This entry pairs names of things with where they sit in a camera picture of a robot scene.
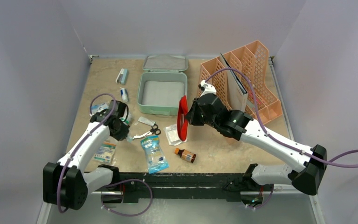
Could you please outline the white ointment tube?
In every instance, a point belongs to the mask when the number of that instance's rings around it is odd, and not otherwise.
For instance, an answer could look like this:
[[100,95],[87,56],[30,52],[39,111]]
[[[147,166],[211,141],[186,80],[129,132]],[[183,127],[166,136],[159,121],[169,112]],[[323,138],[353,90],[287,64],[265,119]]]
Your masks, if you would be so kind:
[[149,126],[154,126],[156,124],[155,121],[152,121],[152,120],[150,120],[146,117],[143,117],[143,116],[139,117],[138,122],[149,125]]

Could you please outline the red first aid pouch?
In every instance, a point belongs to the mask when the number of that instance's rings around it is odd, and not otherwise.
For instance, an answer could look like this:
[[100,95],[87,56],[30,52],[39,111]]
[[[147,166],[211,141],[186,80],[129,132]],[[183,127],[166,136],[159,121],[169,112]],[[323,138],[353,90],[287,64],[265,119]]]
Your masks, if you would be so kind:
[[187,139],[188,121],[185,115],[188,113],[187,97],[184,95],[179,101],[178,114],[177,114],[177,132],[181,141]]

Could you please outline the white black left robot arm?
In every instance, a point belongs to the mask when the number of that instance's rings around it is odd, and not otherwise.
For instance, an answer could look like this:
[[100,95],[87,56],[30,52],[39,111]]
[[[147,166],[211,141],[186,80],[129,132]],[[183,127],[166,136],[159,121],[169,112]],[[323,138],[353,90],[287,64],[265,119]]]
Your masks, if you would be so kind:
[[87,196],[105,187],[114,191],[120,186],[119,169],[102,164],[94,171],[85,169],[102,144],[112,137],[117,141],[127,138],[129,125],[128,105],[112,100],[107,109],[91,116],[90,123],[81,138],[58,162],[47,163],[42,172],[42,197],[44,202],[57,205],[60,212],[79,210]]

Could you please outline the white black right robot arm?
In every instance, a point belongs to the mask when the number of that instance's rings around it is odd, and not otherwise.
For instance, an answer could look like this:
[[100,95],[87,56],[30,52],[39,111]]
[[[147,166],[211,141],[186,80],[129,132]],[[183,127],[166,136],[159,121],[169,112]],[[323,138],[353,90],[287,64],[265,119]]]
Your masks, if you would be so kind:
[[325,147],[302,145],[269,129],[263,130],[249,114],[227,109],[211,93],[195,98],[178,120],[193,126],[209,125],[227,138],[254,145],[285,162],[281,166],[250,165],[243,177],[247,189],[254,190],[266,184],[286,184],[307,195],[318,193],[327,168],[321,162],[327,158]]

